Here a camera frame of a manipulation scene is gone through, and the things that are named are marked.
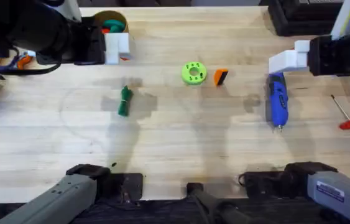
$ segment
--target orange block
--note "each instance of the orange block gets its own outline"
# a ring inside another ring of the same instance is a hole
[[[229,71],[225,68],[217,69],[213,75],[214,84],[216,86],[222,85],[226,75]]]

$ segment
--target black cable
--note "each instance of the black cable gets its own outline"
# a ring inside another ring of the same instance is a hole
[[[52,72],[56,69],[58,69],[62,65],[62,61],[58,61],[56,65],[50,67],[50,68],[43,68],[43,69],[24,69],[24,70],[19,70],[19,69],[2,69],[0,70],[1,75],[43,75],[49,72]]]
[[[245,184],[241,183],[241,178],[243,178],[244,175],[245,175],[245,174],[240,174],[240,175],[238,176],[238,184],[241,185],[241,187],[244,187],[244,188],[245,188]]]
[[[0,74],[1,75],[43,75],[49,72],[52,72],[56,69],[58,69],[62,65],[61,57],[58,60],[57,64],[50,67],[50,68],[43,68],[43,69],[24,69],[19,70],[16,68],[13,68],[17,61],[20,59],[20,52],[17,48],[13,47],[11,50],[14,50],[16,52],[16,55],[12,58],[11,62],[8,65],[0,66]]]
[[[140,206],[140,207],[131,208],[131,209],[121,208],[121,207],[118,207],[116,205],[110,204],[110,203],[105,202],[105,201],[100,201],[100,202],[103,203],[104,205],[108,206],[108,207],[111,207],[111,208],[114,208],[114,209],[117,209],[117,210],[121,210],[121,211],[124,211],[124,212],[145,211],[146,209],[151,210],[151,211],[155,211],[155,210],[160,210],[160,209],[165,208],[165,207],[170,206],[170,205],[175,205],[177,203],[184,202],[187,198],[188,197],[185,197],[185,198],[182,198],[180,200],[175,200],[174,202],[169,202],[169,203],[166,203],[164,205],[157,205],[157,206],[152,207],[152,208]]]

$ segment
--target metal rod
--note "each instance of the metal rod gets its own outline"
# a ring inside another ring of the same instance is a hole
[[[336,103],[336,105],[338,106],[338,108],[342,111],[343,115],[350,120],[348,114],[343,110],[342,106],[338,103],[338,101],[335,99],[334,95],[331,95],[332,99],[334,100],[334,102]]]

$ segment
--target green spool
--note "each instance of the green spool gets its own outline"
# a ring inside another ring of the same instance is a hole
[[[188,62],[182,68],[182,79],[189,85],[199,85],[206,79],[206,68],[200,62]]]

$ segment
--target green cable bundle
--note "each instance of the green cable bundle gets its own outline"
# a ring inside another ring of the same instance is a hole
[[[127,86],[125,86],[121,90],[121,103],[119,104],[118,108],[118,114],[121,116],[128,116],[129,115],[129,102],[132,98],[133,92],[132,90],[128,89]]]

